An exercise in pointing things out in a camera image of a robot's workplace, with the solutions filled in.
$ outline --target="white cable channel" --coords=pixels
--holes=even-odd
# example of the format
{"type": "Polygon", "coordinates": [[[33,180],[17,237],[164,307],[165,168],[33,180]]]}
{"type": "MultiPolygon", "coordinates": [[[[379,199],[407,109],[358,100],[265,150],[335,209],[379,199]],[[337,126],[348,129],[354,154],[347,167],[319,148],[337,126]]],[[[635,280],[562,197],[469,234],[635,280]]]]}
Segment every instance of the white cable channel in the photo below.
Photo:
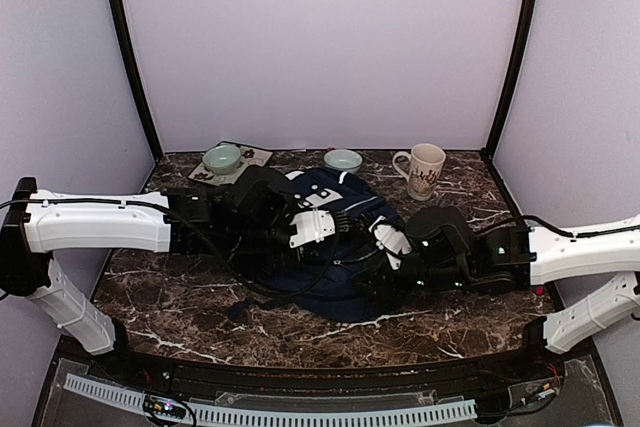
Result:
{"type": "MultiPolygon", "coordinates": [[[[142,405],[145,394],[141,391],[109,385],[98,380],[68,374],[65,390],[93,399],[111,407],[144,415],[142,405]]],[[[414,407],[409,409],[371,412],[268,412],[261,410],[216,407],[198,402],[188,402],[196,414],[198,426],[247,426],[247,427],[411,427],[443,425],[477,418],[476,403],[464,400],[448,404],[414,407]]],[[[182,424],[191,425],[187,416],[182,424]]]]}

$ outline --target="brown marble surface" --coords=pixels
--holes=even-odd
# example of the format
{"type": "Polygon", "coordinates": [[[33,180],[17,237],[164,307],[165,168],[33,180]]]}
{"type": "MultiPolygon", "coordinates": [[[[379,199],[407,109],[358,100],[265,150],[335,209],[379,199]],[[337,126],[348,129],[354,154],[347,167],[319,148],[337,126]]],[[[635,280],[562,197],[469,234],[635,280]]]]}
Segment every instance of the brown marble surface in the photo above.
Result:
{"type": "MultiPolygon", "coordinates": [[[[276,152],[283,172],[322,165],[324,152],[276,152]]],[[[407,219],[428,203],[459,208],[472,228],[509,212],[479,155],[450,152],[434,197],[412,200],[391,167],[392,152],[364,151],[359,172],[407,219]]],[[[201,154],[169,154],[147,190],[198,186],[187,176],[201,154]]],[[[523,326],[553,311],[548,295],[479,296],[415,292],[374,321],[339,324],[296,306],[248,309],[232,322],[224,310],[248,292],[208,256],[120,250],[111,258],[96,304],[127,326],[134,350],[222,364],[285,367],[383,367],[482,356],[519,347],[523,326]]]]}

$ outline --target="robotic arm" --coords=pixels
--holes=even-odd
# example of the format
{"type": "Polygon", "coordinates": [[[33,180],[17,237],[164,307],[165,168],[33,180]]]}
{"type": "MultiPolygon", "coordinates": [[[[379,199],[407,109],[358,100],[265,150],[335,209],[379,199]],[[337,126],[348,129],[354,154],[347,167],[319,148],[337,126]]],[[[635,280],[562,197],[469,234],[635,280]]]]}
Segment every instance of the robotic arm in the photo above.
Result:
{"type": "MultiPolygon", "coordinates": [[[[126,350],[124,327],[84,297],[52,251],[205,252],[195,226],[227,253],[242,254],[249,245],[273,268],[299,262],[308,244],[335,234],[342,222],[326,211],[301,211],[286,178],[265,168],[248,169],[221,198],[182,189],[87,199],[38,190],[35,179],[27,178],[20,181],[0,231],[0,288],[40,306],[90,354],[110,355],[126,350]]],[[[638,223],[640,218],[632,218],[559,231],[562,235],[527,226],[476,235],[456,209],[429,207],[409,219],[406,237],[384,223],[374,224],[371,232],[389,257],[386,268],[393,275],[385,278],[430,291],[499,294],[618,272],[588,297],[530,324],[525,336],[530,344],[561,354],[640,307],[638,223]]]]}
{"type": "Polygon", "coordinates": [[[35,179],[22,179],[0,231],[0,289],[38,305],[88,353],[124,354],[122,324],[86,299],[51,252],[205,252],[191,229],[195,227],[215,239],[221,250],[237,248],[237,239],[245,238],[252,248],[262,248],[262,257],[271,262],[299,259],[305,244],[321,242],[340,224],[328,212],[297,212],[290,188],[286,178],[259,168],[247,169],[223,199],[185,189],[87,198],[38,190],[35,179]]]}

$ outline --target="ceramic mug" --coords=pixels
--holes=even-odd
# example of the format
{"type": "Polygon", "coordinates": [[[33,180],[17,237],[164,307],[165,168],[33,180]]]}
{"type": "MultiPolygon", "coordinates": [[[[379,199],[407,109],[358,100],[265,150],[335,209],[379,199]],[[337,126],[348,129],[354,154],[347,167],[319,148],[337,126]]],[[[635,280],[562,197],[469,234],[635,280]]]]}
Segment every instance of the ceramic mug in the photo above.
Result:
{"type": "Polygon", "coordinates": [[[417,144],[408,152],[398,152],[393,156],[392,164],[400,175],[407,180],[407,192],[416,200],[427,200],[433,194],[433,188],[442,173],[447,154],[433,144],[417,144]],[[407,173],[397,164],[397,160],[409,159],[407,173]]]}

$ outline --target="light purple wall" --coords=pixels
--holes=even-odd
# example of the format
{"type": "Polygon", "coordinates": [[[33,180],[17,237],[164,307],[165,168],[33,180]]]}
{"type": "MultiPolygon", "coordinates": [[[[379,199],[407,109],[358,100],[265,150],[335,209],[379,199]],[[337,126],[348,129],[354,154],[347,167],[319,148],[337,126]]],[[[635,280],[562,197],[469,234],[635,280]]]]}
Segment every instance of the light purple wall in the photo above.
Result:
{"type": "MultiPolygon", "coordinates": [[[[136,192],[152,168],[107,0],[0,0],[0,112],[2,200],[29,175],[58,192],[136,192]]],[[[105,252],[58,257],[91,292],[105,252]]],[[[13,297],[0,332],[0,423],[26,427],[58,332],[13,297]]]]}
{"type": "Polygon", "coordinates": [[[520,0],[125,0],[163,147],[484,145],[520,0]]]}
{"type": "MultiPolygon", "coordinates": [[[[522,210],[564,226],[640,212],[640,0],[538,0],[496,162],[522,210]]],[[[562,282],[567,303],[603,279],[562,282]]],[[[640,329],[596,336],[625,425],[640,425],[640,329]]]]}

